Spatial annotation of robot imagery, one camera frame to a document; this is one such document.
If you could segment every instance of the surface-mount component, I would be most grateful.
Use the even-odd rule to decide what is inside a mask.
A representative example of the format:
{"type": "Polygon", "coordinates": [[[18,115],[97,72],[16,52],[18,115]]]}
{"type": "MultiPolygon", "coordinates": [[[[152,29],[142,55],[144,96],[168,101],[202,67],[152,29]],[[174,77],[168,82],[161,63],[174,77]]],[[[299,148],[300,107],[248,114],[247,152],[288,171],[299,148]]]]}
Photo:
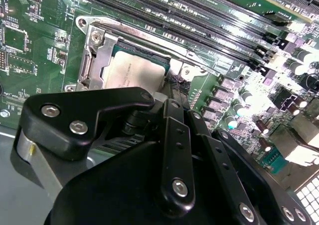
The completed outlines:
{"type": "Polygon", "coordinates": [[[269,108],[266,110],[266,112],[269,113],[269,114],[272,114],[272,113],[275,112],[275,110],[276,110],[276,108],[269,107],[269,108]]]}
{"type": "Polygon", "coordinates": [[[235,81],[233,79],[228,78],[228,77],[221,76],[219,84],[221,87],[224,87],[228,90],[231,90],[235,86],[235,81]]]}
{"type": "Polygon", "coordinates": [[[217,110],[219,110],[219,109],[221,108],[222,104],[221,104],[220,99],[215,98],[215,97],[210,97],[210,98],[207,100],[207,106],[208,106],[209,108],[212,108],[212,109],[214,109],[214,110],[217,111],[217,110]]]}
{"type": "Polygon", "coordinates": [[[308,145],[319,148],[319,120],[301,113],[291,120],[290,126],[308,145]]]}
{"type": "Polygon", "coordinates": [[[214,120],[216,117],[216,112],[215,112],[215,110],[213,110],[209,107],[204,107],[202,109],[202,116],[206,120],[214,120]]]}
{"type": "Polygon", "coordinates": [[[218,98],[221,99],[222,101],[226,100],[228,97],[228,91],[224,88],[221,87],[215,87],[213,89],[213,95],[218,98]]]}
{"type": "Polygon", "coordinates": [[[319,153],[305,145],[292,128],[281,124],[270,139],[286,160],[303,166],[319,164],[319,153]]]}
{"type": "Polygon", "coordinates": [[[244,129],[246,129],[246,127],[247,127],[247,124],[240,122],[236,129],[237,130],[244,130],[244,129]]]}

